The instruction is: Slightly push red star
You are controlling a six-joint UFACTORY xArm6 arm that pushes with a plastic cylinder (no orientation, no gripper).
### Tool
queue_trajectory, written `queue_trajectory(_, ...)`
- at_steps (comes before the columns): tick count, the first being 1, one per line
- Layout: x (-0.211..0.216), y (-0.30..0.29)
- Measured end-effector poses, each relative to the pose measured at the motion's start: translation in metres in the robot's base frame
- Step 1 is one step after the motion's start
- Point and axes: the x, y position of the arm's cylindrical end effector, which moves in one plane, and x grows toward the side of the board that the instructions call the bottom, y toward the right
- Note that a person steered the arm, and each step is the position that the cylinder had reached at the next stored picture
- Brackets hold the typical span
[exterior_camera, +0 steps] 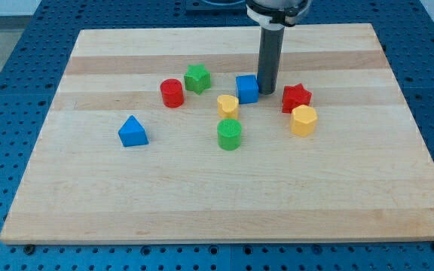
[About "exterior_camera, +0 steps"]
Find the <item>white black robot end flange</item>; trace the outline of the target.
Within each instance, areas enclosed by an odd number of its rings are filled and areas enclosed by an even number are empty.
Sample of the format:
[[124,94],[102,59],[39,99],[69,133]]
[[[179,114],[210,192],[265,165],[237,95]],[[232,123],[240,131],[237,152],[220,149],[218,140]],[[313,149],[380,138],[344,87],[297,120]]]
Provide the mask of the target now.
[[266,30],[293,27],[308,14],[311,0],[246,0],[247,15]]

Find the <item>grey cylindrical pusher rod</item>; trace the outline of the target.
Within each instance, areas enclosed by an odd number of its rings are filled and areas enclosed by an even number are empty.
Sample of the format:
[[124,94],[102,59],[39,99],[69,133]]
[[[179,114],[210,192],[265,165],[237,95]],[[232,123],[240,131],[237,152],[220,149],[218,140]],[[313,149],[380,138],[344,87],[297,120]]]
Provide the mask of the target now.
[[270,95],[276,89],[284,31],[284,26],[275,29],[261,28],[257,72],[261,95]]

